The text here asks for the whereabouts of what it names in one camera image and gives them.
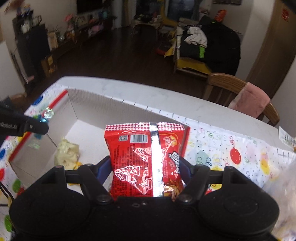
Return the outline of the far wooden chair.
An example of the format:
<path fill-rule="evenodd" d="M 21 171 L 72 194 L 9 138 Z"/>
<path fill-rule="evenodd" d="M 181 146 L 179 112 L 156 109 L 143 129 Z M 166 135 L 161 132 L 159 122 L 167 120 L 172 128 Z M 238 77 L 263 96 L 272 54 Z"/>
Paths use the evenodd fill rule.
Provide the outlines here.
<path fill-rule="evenodd" d="M 212 73 L 208 76 L 203 99 L 210 100 L 212 97 L 213 102 L 228 107 L 246 84 L 247 82 L 229 74 Z M 263 116 L 268 118 L 268 123 L 272 126 L 276 126 L 280 121 L 280 116 L 271 102 L 256 119 L 262 120 Z"/>

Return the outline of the black side cabinet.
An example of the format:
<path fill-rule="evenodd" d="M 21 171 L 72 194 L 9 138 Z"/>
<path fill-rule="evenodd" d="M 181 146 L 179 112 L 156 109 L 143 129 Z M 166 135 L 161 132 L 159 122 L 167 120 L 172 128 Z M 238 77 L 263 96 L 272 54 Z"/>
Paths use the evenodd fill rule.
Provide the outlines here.
<path fill-rule="evenodd" d="M 14 18 L 16 47 L 27 76 L 34 76 L 36 80 L 45 78 L 42 61 L 50 54 L 50 48 L 45 24 L 38 24 L 23 33 L 21 26 L 25 18 Z"/>

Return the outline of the red snack bag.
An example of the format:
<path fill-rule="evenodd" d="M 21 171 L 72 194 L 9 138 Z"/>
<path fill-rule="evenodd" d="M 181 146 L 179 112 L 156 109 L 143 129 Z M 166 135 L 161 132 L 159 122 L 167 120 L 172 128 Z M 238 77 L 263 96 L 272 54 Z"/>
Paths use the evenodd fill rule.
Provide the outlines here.
<path fill-rule="evenodd" d="M 170 197 L 184 189 L 180 154 L 185 127 L 178 123 L 121 123 L 107 125 L 113 179 L 111 196 Z"/>

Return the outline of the pink cloth on chair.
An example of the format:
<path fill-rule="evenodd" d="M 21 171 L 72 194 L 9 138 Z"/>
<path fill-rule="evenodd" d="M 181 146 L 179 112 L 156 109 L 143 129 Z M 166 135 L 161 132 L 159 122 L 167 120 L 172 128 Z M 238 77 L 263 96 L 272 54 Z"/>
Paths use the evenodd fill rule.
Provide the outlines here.
<path fill-rule="evenodd" d="M 247 83 L 230 102 L 228 108 L 258 118 L 270 102 L 270 97 L 259 87 Z"/>

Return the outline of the white shirt on pile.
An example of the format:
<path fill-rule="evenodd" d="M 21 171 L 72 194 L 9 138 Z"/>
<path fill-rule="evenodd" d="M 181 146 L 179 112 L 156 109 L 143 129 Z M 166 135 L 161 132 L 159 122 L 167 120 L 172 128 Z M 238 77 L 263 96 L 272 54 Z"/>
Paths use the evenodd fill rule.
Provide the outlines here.
<path fill-rule="evenodd" d="M 207 48 L 207 37 L 199 27 L 189 27 L 187 34 L 188 36 L 185 38 L 187 44 L 201 45 L 202 47 Z"/>

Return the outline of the black clothes pile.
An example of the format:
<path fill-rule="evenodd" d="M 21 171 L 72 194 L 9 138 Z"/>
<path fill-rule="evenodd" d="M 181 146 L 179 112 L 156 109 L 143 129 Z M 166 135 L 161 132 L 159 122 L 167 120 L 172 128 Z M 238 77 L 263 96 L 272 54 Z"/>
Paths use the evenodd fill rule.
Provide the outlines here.
<path fill-rule="evenodd" d="M 181 37 L 180 57 L 203 62 L 212 72 L 235 75 L 240 62 L 240 39 L 229 27 L 203 16 L 197 27 L 204 33 L 207 46 L 187 40 L 191 25 L 185 26 Z"/>

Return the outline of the balloon birthday tablecloth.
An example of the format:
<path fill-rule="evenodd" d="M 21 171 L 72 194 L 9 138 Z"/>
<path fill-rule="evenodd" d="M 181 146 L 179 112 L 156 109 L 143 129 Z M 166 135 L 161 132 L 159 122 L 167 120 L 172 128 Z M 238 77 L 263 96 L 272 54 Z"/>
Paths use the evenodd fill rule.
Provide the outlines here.
<path fill-rule="evenodd" d="M 39 120 L 55 93 L 69 89 L 82 90 L 54 85 L 24 115 Z M 54 166 L 25 186 L 8 160 L 18 139 L 31 133 L 25 132 L 21 137 L 8 136 L 1 146 L 1 240 L 276 240 L 272 231 L 280 209 L 262 188 L 294 161 L 293 152 L 114 100 L 188 127 L 182 158 L 211 170 L 200 201 L 179 204 L 170 197 L 112 197 L 109 204 L 91 202 L 82 193 L 80 178 L 79 185 L 67 184 L 63 166 Z"/>

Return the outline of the cream packet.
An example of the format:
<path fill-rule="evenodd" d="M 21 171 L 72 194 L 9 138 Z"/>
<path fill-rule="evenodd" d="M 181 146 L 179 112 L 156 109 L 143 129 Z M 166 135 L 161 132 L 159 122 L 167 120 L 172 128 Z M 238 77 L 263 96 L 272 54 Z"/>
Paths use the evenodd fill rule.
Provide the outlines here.
<path fill-rule="evenodd" d="M 63 166 L 65 170 L 73 170 L 76 162 L 79 162 L 79 157 L 79 145 L 62 138 L 54 156 L 54 164 L 55 166 Z"/>

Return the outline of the large clear plastic bag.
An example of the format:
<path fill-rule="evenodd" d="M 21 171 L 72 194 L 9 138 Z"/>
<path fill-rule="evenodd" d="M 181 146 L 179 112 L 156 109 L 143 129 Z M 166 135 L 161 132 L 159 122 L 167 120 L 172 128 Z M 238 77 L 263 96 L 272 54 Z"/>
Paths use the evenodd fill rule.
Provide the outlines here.
<path fill-rule="evenodd" d="M 295 161 L 276 178 L 269 180 L 263 189 L 280 209 L 272 234 L 278 240 L 295 240 Z"/>

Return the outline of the red cardboard box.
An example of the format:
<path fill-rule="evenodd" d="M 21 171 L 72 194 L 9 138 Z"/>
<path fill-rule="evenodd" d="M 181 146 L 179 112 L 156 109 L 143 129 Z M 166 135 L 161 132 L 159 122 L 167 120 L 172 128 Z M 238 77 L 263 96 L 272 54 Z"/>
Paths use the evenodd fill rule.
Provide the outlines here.
<path fill-rule="evenodd" d="M 152 111 L 77 89 L 55 93 L 54 100 L 42 112 L 39 121 L 48 124 L 48 133 L 26 133 L 18 139 L 18 144 L 8 159 L 25 186 L 32 185 L 55 166 L 54 156 L 62 138 L 79 145 L 79 162 L 97 164 L 110 156 L 104 138 L 107 125 L 161 122 L 181 124 Z M 180 157 L 183 155 L 189 130 L 187 126 L 183 126 L 185 137 Z M 103 183 L 109 194 L 112 179 L 113 172 Z"/>

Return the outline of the yellow snack packet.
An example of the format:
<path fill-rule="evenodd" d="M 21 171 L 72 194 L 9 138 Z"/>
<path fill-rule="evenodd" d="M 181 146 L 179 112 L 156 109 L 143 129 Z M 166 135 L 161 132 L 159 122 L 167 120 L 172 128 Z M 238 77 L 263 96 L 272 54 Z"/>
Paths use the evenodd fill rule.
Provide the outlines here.
<path fill-rule="evenodd" d="M 78 169 L 82 165 L 83 164 L 81 162 L 76 162 L 73 170 L 67 170 L 66 171 L 66 179 L 67 179 L 67 184 L 68 185 L 70 185 L 70 186 L 79 185 Z"/>

